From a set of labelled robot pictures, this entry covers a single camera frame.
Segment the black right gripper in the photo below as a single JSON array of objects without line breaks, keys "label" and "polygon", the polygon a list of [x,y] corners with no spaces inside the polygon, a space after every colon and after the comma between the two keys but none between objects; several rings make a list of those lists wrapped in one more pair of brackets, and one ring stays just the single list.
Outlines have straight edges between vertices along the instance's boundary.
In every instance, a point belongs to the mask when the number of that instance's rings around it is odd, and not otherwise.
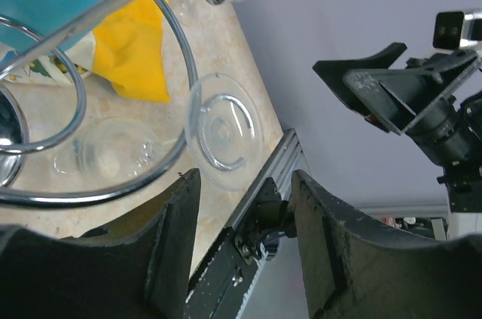
[{"label": "black right gripper", "polygon": [[409,136],[435,165],[480,159],[481,139],[453,106],[455,90],[481,67],[479,55],[437,53],[421,65],[388,70],[406,49],[394,42],[361,59],[319,60],[313,71],[347,108]]}]

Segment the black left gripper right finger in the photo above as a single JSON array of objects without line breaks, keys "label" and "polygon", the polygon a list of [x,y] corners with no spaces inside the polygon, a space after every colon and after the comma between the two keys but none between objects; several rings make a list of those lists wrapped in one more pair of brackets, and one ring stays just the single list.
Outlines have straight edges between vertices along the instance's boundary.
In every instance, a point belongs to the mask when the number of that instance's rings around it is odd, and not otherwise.
[{"label": "black left gripper right finger", "polygon": [[481,237],[440,242],[358,210],[306,172],[290,204],[311,318],[479,318]]}]

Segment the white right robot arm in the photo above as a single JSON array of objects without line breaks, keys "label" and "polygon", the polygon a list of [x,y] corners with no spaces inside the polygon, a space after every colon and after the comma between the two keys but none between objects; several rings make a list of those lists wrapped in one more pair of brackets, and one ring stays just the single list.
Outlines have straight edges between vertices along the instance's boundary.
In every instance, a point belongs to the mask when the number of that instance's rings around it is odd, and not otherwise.
[{"label": "white right robot arm", "polygon": [[407,49],[394,42],[359,59],[317,61],[313,71],[351,111],[384,132],[408,136],[444,173],[454,235],[480,231],[463,227],[463,214],[481,212],[481,94],[455,108],[454,93],[481,69],[476,50],[410,58],[403,69],[392,64]]}]

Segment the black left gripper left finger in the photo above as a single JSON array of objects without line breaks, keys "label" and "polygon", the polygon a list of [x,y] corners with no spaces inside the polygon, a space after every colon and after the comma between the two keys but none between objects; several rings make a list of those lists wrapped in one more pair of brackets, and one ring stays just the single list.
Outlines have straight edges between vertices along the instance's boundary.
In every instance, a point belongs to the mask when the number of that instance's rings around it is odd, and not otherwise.
[{"label": "black left gripper left finger", "polygon": [[191,169],[78,238],[1,227],[3,318],[180,318],[200,206]]}]

